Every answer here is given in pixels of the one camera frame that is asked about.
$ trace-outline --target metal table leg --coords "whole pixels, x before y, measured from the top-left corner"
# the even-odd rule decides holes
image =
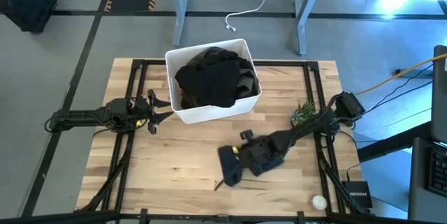
[[[173,34],[173,45],[180,45],[180,37],[182,36],[184,16],[186,13],[186,5],[188,4],[188,0],[173,0],[175,7],[175,26],[174,26],[174,34]]]
[[[295,0],[296,31],[298,37],[298,54],[307,53],[305,25],[316,0]]]

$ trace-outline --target black cloth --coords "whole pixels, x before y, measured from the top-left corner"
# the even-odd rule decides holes
[[[251,63],[220,47],[211,47],[194,57],[178,70],[175,79],[182,88],[184,109],[231,107],[236,99],[258,94]]]

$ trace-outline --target wooden platform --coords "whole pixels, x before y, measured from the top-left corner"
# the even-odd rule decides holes
[[[132,59],[115,59],[104,104],[124,96],[131,62]],[[318,63],[325,99],[329,101],[341,91],[337,67],[334,61]],[[297,141],[281,167],[259,177],[244,171],[237,186],[223,185],[214,191],[222,180],[217,147],[241,144],[239,133],[243,130],[267,135],[290,128],[291,112],[307,99],[301,67],[265,66],[256,67],[256,71],[263,94],[248,114],[192,125],[172,115],[158,127],[156,135],[149,134],[146,128],[137,130],[122,213],[139,214],[146,208],[151,214],[296,216],[297,211],[304,211],[305,216],[325,216],[324,211],[315,210],[309,203],[313,195],[322,194],[311,135]],[[165,66],[148,68],[144,91],[148,89],[153,89],[158,98],[169,100]],[[343,130],[351,134],[348,128]],[[94,138],[77,208],[85,206],[106,180],[114,143],[114,133],[99,133]],[[349,137],[339,134],[335,152],[343,179],[346,169],[358,164],[356,146]],[[359,167],[351,169],[349,174],[353,180],[362,179]],[[328,181],[330,197],[335,202],[335,191]],[[112,202],[115,202],[115,185]],[[337,204],[332,203],[332,208],[337,211]]]

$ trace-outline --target white plastic container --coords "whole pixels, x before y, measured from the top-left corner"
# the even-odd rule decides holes
[[[230,108],[222,108],[213,105],[195,107],[183,110],[181,106],[182,90],[180,89],[175,74],[185,66],[192,58],[197,56],[210,47],[221,47],[239,54],[239,57],[247,59],[253,64],[247,42],[244,39],[227,40],[224,42],[210,43],[206,45],[198,45],[186,47],[178,50],[170,50],[166,52],[166,68],[168,69],[168,84],[170,94],[170,104],[175,113],[186,124],[194,124],[198,122],[220,119],[237,114],[250,112],[259,96],[261,95],[261,86],[259,85],[258,95],[249,98],[237,99],[236,103]]]

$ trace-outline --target concrete floor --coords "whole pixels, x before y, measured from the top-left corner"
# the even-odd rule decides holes
[[[96,10],[100,1],[59,0],[57,9]],[[253,8],[260,1],[191,0],[188,9],[239,11]],[[443,14],[437,0],[365,1],[318,0],[312,12]],[[289,13],[293,12],[292,4],[292,0],[268,0],[261,11]],[[172,2],[158,0],[156,9],[173,10]],[[5,178],[0,181],[0,218],[20,215],[49,138],[43,131],[43,123],[61,105],[92,21],[92,16],[54,16],[42,34],[31,35],[22,33],[6,17],[0,16],[2,29],[10,34],[0,40],[3,52],[0,110],[8,115],[0,126],[4,133],[0,177]],[[164,28],[172,28],[174,22],[173,17],[102,17],[71,108],[101,105],[115,57],[163,57],[173,49],[172,34],[165,33]],[[244,38],[255,59],[297,59],[293,19],[232,17],[230,22],[237,27],[236,33],[225,29],[221,17],[188,17],[181,46]],[[447,45],[446,30],[445,20],[310,19],[305,59],[336,60],[344,90],[360,91],[390,77],[396,68],[406,68],[432,57],[435,45]],[[395,80],[359,99],[370,108],[403,82]],[[422,83],[423,80],[411,81],[401,92]],[[380,140],[427,121],[430,111],[398,122],[429,108],[430,98],[431,88],[425,87],[413,92],[412,99],[404,96],[378,108],[358,122],[354,137],[359,141]],[[63,133],[34,212],[36,215],[73,210],[93,132],[93,128],[77,128]],[[362,164],[373,196],[403,210],[408,205],[409,157],[410,154],[400,151]],[[388,162],[394,162],[395,167],[380,169]],[[380,201],[374,206],[387,207]],[[398,211],[379,212],[402,217]]]

